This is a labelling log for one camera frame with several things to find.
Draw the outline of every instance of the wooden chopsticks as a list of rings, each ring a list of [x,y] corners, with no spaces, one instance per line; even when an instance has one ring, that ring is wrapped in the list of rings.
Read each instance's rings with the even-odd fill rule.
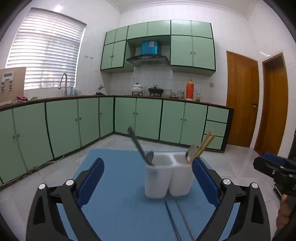
[[[215,138],[215,136],[216,136],[215,134],[212,135],[212,131],[209,131],[207,133],[206,137],[202,140],[202,143],[196,150],[195,154],[191,157],[188,164],[191,164],[195,158],[199,157],[202,154],[202,152],[208,147],[208,145]]]

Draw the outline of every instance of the blue table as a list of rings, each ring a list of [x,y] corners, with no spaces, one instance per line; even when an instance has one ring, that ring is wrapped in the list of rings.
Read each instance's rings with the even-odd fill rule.
[[[145,165],[137,151],[93,149],[88,153],[73,179],[76,179],[81,171],[89,169],[98,157],[104,160],[105,171],[89,203],[82,207],[82,211],[102,241],[177,240],[164,200],[168,202],[182,241],[191,240],[191,238],[176,201],[195,239],[215,210],[214,205],[208,203],[196,180],[193,181],[188,195],[184,197],[175,198],[168,193],[164,199],[146,198]],[[69,238],[77,240],[63,205],[58,204],[58,208]],[[239,204],[235,204],[220,240],[228,237],[238,208]]]

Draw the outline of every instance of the silver screw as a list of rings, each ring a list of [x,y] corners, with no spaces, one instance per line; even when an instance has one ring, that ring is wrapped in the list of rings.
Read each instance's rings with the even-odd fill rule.
[[[230,185],[230,184],[231,184],[231,181],[230,181],[229,179],[224,179],[224,180],[223,180],[223,183],[224,183],[225,185]]]
[[[72,186],[73,184],[74,184],[74,181],[72,179],[69,179],[68,181],[66,181],[67,186]]]
[[[38,187],[38,188],[39,188],[39,189],[44,189],[45,187],[46,187],[46,186],[45,186],[45,184],[44,184],[44,183],[42,183],[42,184],[40,184],[40,185],[39,185],[39,187]]]
[[[252,187],[253,188],[258,188],[258,184],[257,183],[252,183]]]

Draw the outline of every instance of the gas stove burner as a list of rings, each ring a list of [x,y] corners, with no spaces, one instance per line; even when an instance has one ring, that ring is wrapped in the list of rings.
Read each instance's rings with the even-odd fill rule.
[[[131,95],[139,95],[139,96],[142,96],[143,95],[143,92],[132,92]]]
[[[150,93],[150,96],[161,97],[161,94],[157,94],[157,93]]]

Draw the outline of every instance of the white tile floor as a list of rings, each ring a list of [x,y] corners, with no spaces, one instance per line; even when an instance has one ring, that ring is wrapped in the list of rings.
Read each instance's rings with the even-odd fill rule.
[[[149,141],[140,140],[139,142],[145,151],[187,150],[182,147]],[[48,186],[63,184],[73,176],[87,153],[94,148],[136,150],[130,138],[112,135],[31,174],[0,192],[0,212],[20,241],[25,241],[27,218],[38,185],[41,183],[46,183]],[[252,163],[257,156],[258,154],[250,148],[232,145],[228,145],[224,153],[205,151],[202,154],[202,157],[222,178],[227,177],[235,184],[245,186],[249,186],[251,182],[258,183],[266,203],[273,237],[276,231],[275,222],[280,202],[273,191],[273,179],[253,168]]]

